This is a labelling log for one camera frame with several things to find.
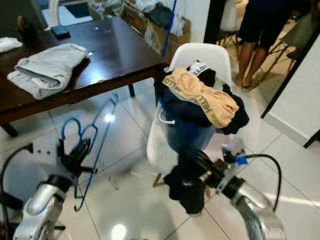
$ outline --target black shorts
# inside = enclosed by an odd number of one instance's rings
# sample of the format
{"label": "black shorts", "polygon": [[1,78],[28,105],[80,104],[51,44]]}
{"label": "black shorts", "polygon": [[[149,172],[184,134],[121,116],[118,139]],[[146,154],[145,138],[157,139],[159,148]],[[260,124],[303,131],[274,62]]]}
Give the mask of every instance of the black shorts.
{"label": "black shorts", "polygon": [[259,42],[261,48],[269,49],[275,44],[287,19],[287,15],[261,12],[248,3],[238,36],[244,42]]}

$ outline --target dark wooden table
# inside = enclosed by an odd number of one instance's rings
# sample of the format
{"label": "dark wooden table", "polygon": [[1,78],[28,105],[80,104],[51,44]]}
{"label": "dark wooden table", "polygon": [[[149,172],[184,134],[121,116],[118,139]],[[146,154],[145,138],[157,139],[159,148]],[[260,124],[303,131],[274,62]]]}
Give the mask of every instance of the dark wooden table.
{"label": "dark wooden table", "polygon": [[[91,21],[66,27],[70,37],[57,40],[42,32],[37,40],[20,48],[0,53],[0,126],[12,137],[17,132],[10,122],[76,103],[98,94],[129,86],[146,78],[157,78],[166,66],[165,60],[134,32],[121,18]],[[21,58],[27,58],[49,47],[74,43],[87,48],[89,56],[73,70],[68,87],[60,93],[36,100],[7,80],[7,74]]]}

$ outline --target black cable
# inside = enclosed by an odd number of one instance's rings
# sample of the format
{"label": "black cable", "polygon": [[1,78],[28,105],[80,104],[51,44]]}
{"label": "black cable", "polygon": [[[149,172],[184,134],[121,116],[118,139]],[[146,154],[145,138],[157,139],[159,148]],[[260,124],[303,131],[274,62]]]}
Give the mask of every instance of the black cable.
{"label": "black cable", "polygon": [[28,150],[30,153],[33,153],[33,144],[30,143],[28,145],[22,146],[15,150],[4,162],[3,168],[1,170],[0,174],[0,202],[2,205],[2,213],[3,213],[3,221],[4,221],[4,228],[5,228],[5,239],[6,240],[11,240],[10,235],[11,235],[11,228],[9,226],[9,217],[8,217],[8,210],[7,210],[7,205],[6,201],[4,198],[4,176],[5,176],[5,171],[10,163],[10,161],[13,159],[13,157],[19,153],[22,150]]}
{"label": "black cable", "polygon": [[273,207],[273,211],[275,212],[278,206],[278,201],[279,201],[279,197],[280,197],[280,191],[281,191],[281,184],[282,184],[282,172],[281,172],[281,167],[280,164],[278,163],[278,161],[267,154],[250,154],[246,156],[247,159],[252,159],[252,158],[268,158],[271,159],[274,164],[276,165],[276,168],[278,170],[278,188],[277,188],[277,193],[276,193],[276,199],[274,202],[274,207]]}

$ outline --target white wall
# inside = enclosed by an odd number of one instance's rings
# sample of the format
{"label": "white wall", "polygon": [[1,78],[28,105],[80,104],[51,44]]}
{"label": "white wall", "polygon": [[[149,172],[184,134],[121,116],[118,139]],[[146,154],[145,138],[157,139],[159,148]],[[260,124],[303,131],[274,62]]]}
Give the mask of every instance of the white wall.
{"label": "white wall", "polygon": [[[174,0],[160,0],[164,6],[172,9]],[[203,43],[210,0],[177,0],[175,13],[191,21],[192,43]]]}
{"label": "white wall", "polygon": [[265,120],[301,145],[320,129],[320,36]]}

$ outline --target bare foot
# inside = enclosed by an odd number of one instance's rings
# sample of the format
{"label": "bare foot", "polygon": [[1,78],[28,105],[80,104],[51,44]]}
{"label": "bare foot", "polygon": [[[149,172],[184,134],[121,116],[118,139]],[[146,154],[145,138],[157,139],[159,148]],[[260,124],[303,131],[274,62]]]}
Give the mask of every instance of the bare foot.
{"label": "bare foot", "polygon": [[244,87],[245,89],[248,89],[252,86],[252,77],[251,76],[246,76],[243,84],[242,84],[242,87]]}
{"label": "bare foot", "polygon": [[242,86],[242,82],[244,80],[244,76],[242,74],[238,74],[235,78],[235,84],[238,86]]}

